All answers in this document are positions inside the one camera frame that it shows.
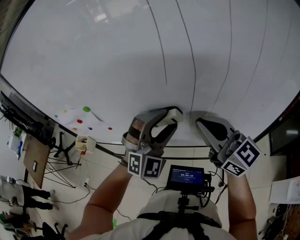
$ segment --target shoe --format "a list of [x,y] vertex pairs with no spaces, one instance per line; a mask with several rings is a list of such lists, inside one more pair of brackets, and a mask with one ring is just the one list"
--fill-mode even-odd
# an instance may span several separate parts
[[50,197],[53,197],[55,194],[55,190],[51,190],[49,193],[50,193]]
[[59,210],[60,210],[60,208],[59,208],[58,206],[56,206],[56,205],[52,205],[52,209],[53,209],[53,210],[56,210],[56,211],[59,211]]

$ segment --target black pants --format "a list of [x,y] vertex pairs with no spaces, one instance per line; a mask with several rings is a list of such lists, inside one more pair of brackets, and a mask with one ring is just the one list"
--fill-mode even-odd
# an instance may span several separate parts
[[44,190],[37,190],[30,187],[22,186],[24,192],[24,207],[25,208],[40,208],[40,209],[53,209],[52,204],[45,202],[38,202],[31,198],[32,196],[39,196],[44,199],[50,197],[50,193]]

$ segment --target white shirt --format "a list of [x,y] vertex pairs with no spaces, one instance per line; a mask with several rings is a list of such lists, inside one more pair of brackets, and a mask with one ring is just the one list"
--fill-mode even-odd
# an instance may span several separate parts
[[16,197],[18,203],[22,206],[24,205],[24,192],[20,184],[12,184],[0,179],[0,197],[6,200]]
[[[142,213],[156,213],[159,211],[168,211],[168,212],[178,212],[177,202],[181,197],[180,192],[178,191],[162,191],[153,195],[148,204],[141,209],[140,214]],[[220,218],[218,216],[217,206],[210,201],[205,208],[200,206],[199,198],[196,196],[188,196],[189,206],[199,206],[201,214],[214,219],[217,223],[222,226]],[[186,213],[196,212],[194,210],[186,210]],[[115,229],[106,232],[102,235],[91,235],[82,240],[142,240],[145,238],[158,224],[156,220],[148,219],[135,219],[131,222],[123,223],[117,226]],[[201,227],[204,229],[204,233],[211,240],[213,239],[223,239],[223,240],[235,240],[235,238],[225,231],[224,229],[212,227],[209,225],[201,224]],[[194,237],[187,229],[182,228],[173,228],[168,233],[163,235],[161,240],[194,240]]]

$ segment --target forearm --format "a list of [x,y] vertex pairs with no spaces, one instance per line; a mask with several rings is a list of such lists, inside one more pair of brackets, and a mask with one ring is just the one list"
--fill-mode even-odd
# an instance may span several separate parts
[[255,220],[255,202],[246,176],[238,178],[228,174],[227,180],[229,224]]
[[87,206],[93,205],[114,213],[120,205],[132,175],[122,165],[101,183],[91,196]]

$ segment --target black chair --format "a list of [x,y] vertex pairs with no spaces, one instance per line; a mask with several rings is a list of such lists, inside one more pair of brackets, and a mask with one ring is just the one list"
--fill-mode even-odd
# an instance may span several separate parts
[[65,229],[66,229],[66,227],[68,227],[68,225],[67,224],[64,225],[64,227],[62,228],[61,233],[57,229],[57,226],[58,226],[58,223],[55,223],[54,227],[55,227],[55,230],[56,230],[57,233],[45,222],[43,223],[43,227],[36,227],[35,226],[34,230],[35,231],[36,230],[42,230],[45,240],[66,240],[64,235],[65,235]]

